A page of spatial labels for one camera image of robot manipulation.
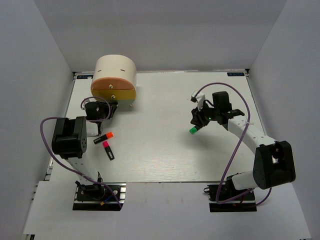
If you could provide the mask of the cream round drawer cabinet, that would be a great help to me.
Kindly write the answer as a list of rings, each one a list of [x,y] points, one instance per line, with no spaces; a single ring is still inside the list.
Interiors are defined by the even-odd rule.
[[[136,65],[130,58],[124,55],[104,55],[96,62],[92,81],[104,78],[123,79],[135,87],[137,84]]]

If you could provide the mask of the orange highlighter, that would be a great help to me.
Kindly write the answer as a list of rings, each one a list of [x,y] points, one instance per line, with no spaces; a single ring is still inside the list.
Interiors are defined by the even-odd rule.
[[[98,143],[104,142],[110,138],[112,138],[114,134],[112,132],[108,132],[106,134],[101,135],[100,137],[93,140],[93,143],[96,145]]]

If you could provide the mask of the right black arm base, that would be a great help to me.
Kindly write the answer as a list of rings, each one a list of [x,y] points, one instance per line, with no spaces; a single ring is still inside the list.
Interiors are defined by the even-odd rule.
[[[209,210],[211,213],[244,213],[257,211],[256,198],[253,191],[226,203],[218,204],[216,202],[218,186],[218,184],[209,184],[203,189],[203,192],[208,195]],[[235,190],[233,186],[226,186],[223,184],[219,195],[219,201],[226,201],[245,192],[245,189]]]

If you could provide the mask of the grey bottom drawer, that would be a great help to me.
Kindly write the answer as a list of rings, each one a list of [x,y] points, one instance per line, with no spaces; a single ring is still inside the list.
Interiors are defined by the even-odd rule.
[[[135,99],[118,99],[116,102],[119,108],[131,108],[134,106]]]

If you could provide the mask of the pink top drawer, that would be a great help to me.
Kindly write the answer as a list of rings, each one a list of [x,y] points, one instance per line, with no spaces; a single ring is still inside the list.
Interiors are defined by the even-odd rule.
[[[102,77],[91,84],[91,90],[131,90],[135,85],[130,81],[119,77]]]

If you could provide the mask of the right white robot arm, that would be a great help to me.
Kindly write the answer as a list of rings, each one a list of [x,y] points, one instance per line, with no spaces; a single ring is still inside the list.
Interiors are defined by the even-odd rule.
[[[236,200],[245,190],[265,190],[295,181],[293,150],[287,141],[277,141],[250,124],[241,110],[232,108],[226,91],[213,93],[212,99],[213,103],[208,104],[202,92],[191,95],[197,106],[191,111],[194,127],[190,133],[195,134],[209,122],[217,122],[254,154],[253,169],[228,176],[221,187],[223,193]]]

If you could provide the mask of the green highlighter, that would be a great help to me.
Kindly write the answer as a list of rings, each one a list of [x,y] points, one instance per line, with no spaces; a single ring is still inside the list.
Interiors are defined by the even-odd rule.
[[[189,132],[192,134],[192,135],[194,135],[197,131],[199,131],[201,128],[200,127],[198,127],[198,126],[194,126],[194,127],[192,127],[190,130],[189,130]]]

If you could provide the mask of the yellow drawer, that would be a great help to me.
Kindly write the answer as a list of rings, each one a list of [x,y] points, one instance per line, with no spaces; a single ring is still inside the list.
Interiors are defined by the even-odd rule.
[[[136,90],[132,89],[92,89],[91,93],[95,97],[101,97],[109,101],[134,101]]]

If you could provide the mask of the pink highlighter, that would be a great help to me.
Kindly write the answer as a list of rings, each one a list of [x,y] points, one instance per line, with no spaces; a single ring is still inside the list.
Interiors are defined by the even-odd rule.
[[[107,141],[107,140],[103,141],[103,142],[102,142],[102,145],[103,145],[103,148],[104,148],[104,150],[105,150],[105,152],[106,152],[109,160],[110,160],[110,161],[114,160],[114,159],[115,159],[115,156],[114,156],[114,154],[113,154],[113,152],[112,152],[112,149],[111,149],[108,141]]]

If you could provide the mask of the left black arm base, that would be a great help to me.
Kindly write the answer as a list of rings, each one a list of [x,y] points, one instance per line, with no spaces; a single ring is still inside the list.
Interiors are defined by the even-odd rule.
[[[116,195],[119,203],[123,206],[126,197],[125,183],[111,183],[110,190],[103,186],[79,185],[75,189],[73,211],[99,211],[99,212],[118,212],[121,210],[113,194]]]

